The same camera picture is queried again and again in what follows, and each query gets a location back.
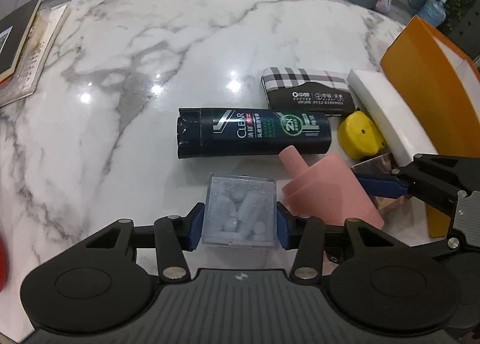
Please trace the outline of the dark shampoo bottle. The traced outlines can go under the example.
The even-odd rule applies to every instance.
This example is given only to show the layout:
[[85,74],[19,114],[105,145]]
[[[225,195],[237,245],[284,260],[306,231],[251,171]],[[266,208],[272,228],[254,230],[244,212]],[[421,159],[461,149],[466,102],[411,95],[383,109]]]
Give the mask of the dark shampoo bottle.
[[277,155],[293,146],[301,154],[325,154],[332,141],[321,112],[271,109],[180,109],[177,157]]

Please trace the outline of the white rectangular box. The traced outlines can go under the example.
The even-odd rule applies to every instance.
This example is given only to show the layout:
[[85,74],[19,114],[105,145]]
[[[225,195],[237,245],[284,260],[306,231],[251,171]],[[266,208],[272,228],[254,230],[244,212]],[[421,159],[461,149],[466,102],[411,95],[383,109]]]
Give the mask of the white rectangular box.
[[412,162],[416,154],[437,153],[419,120],[383,73],[351,70],[346,80],[399,166]]

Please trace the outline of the white book stack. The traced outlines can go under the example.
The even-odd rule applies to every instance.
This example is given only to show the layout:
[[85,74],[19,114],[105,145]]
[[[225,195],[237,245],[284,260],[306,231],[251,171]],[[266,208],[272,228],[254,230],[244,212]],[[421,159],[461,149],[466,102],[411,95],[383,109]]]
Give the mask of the white book stack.
[[1,82],[1,107],[35,92],[47,57],[69,12],[68,5],[63,4],[36,14],[15,72]]

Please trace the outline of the black hardcover book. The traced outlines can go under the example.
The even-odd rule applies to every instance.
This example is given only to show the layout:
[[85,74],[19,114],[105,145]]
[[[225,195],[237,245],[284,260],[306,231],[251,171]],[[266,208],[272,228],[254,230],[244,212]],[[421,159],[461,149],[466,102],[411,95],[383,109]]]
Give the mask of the black hardcover book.
[[1,82],[15,72],[20,53],[40,4],[41,0],[30,0],[1,19]]

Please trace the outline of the orange cardboard box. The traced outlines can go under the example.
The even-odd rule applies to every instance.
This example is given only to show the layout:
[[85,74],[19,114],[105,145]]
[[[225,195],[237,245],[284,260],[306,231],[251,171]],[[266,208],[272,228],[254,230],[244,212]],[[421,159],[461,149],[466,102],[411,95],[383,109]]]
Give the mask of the orange cardboard box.
[[479,157],[479,71],[463,50],[415,16],[381,67],[437,153]]

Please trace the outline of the red cup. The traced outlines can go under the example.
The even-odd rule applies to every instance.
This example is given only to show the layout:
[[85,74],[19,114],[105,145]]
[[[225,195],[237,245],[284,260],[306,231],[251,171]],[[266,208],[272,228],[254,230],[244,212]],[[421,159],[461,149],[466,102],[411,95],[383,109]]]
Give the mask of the red cup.
[[0,291],[3,290],[7,284],[8,278],[8,262],[7,262],[7,250],[3,240],[0,238]]

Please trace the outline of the small striped bag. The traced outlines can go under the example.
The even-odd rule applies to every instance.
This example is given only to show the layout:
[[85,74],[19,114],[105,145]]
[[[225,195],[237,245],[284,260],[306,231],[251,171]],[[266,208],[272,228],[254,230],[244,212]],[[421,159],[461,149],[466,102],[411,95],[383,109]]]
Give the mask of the small striped bag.
[[378,0],[375,4],[375,10],[383,15],[388,15],[391,11],[392,0]]

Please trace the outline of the floral dark box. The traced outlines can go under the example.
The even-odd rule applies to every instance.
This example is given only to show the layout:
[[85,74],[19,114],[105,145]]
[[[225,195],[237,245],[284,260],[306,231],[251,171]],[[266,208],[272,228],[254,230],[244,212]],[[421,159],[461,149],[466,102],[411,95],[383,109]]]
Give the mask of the floral dark box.
[[392,212],[410,196],[392,171],[398,168],[390,152],[361,161],[351,167],[360,185],[381,215]]

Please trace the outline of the blue water jug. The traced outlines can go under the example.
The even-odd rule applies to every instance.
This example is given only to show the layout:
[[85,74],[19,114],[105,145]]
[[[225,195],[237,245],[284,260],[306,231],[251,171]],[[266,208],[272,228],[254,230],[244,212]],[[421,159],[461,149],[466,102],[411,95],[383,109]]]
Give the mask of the blue water jug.
[[446,20],[447,13],[445,3],[447,1],[448,0],[427,0],[416,16],[428,22],[433,27],[438,27]]

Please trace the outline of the yellow tape measure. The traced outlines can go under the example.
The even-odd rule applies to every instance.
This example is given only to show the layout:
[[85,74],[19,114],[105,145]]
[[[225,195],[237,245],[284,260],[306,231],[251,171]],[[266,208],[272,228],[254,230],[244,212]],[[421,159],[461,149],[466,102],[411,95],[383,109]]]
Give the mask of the yellow tape measure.
[[386,140],[373,120],[362,111],[349,115],[337,129],[343,151],[354,160],[376,156],[386,149]]

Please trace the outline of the clear plastic cube box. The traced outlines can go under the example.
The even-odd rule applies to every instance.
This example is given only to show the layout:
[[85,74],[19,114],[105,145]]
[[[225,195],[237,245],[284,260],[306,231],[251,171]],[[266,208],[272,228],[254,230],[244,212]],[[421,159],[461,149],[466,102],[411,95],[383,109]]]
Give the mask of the clear plastic cube box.
[[202,243],[272,248],[276,241],[277,183],[273,179],[211,175]]

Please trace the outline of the plaid black case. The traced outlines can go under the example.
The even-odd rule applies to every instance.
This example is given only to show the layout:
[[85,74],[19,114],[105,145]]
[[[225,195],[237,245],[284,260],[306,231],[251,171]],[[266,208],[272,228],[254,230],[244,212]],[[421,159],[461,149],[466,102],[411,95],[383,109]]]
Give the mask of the plaid black case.
[[261,76],[261,84],[270,109],[346,117],[356,110],[346,77],[346,73],[327,70],[269,67]]

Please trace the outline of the pink cylindrical bottle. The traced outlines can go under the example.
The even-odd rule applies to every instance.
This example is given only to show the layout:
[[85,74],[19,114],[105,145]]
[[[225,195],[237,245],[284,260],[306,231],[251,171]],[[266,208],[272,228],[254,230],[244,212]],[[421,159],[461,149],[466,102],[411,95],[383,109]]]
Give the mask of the pink cylindrical bottle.
[[311,166],[293,146],[278,157],[291,176],[282,187],[282,203],[292,215],[318,217],[332,226],[341,226],[348,218],[359,218],[378,229],[384,226],[374,203],[336,152]]

